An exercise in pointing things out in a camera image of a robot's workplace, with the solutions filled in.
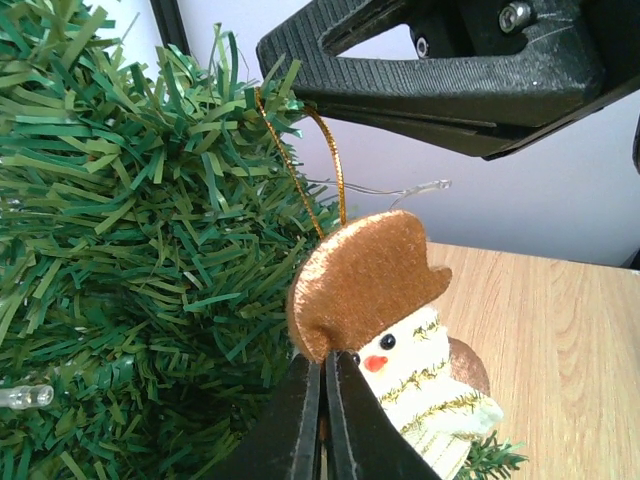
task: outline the screw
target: screw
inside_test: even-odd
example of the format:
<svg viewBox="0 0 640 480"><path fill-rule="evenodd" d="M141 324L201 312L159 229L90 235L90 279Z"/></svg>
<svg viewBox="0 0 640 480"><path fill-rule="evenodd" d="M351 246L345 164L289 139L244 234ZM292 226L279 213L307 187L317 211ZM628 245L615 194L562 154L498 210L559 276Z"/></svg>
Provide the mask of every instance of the screw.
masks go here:
<svg viewBox="0 0 640 480"><path fill-rule="evenodd" d="M429 57L429 42L424 37L419 37L416 41L416 52L420 58Z"/></svg>
<svg viewBox="0 0 640 480"><path fill-rule="evenodd" d="M516 33L531 22L531 7L525 2L511 2L500 11L498 23L504 33Z"/></svg>

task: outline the christmas ornament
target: christmas ornament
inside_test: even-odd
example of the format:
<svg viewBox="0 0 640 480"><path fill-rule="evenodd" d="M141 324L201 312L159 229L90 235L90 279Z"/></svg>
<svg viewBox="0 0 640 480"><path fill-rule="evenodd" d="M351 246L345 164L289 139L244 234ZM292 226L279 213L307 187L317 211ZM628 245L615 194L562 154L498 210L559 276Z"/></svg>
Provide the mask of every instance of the christmas ornament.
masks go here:
<svg viewBox="0 0 640 480"><path fill-rule="evenodd" d="M503 412L481 359L449 338L431 305L451 281L427 262L427 235L397 210L327 237L299 270L288 301L294 344L310 360L350 351L391 423L443 480Z"/></svg>

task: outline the glittery brown hat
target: glittery brown hat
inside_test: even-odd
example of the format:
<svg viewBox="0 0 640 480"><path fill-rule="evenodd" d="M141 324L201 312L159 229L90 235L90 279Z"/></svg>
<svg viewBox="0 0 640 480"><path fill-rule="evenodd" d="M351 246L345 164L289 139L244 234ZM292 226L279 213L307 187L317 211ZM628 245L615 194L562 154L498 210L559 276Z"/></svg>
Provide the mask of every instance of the glittery brown hat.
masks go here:
<svg viewBox="0 0 640 480"><path fill-rule="evenodd" d="M411 213L358 219L324 239L299 270L287 305L294 344L322 362L331 350L358 350L438 298L449 268L429 268L427 234Z"/></svg>

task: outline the wood grain surface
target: wood grain surface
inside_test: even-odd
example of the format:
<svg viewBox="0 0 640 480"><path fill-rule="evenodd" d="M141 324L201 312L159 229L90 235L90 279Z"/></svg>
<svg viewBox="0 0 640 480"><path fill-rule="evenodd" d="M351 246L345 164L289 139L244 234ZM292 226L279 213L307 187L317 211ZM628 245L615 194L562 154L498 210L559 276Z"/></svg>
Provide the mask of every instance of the wood grain surface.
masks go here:
<svg viewBox="0 0 640 480"><path fill-rule="evenodd" d="M453 281L434 305L483 359L525 442L514 480L640 479L640 275L430 244Z"/></svg>

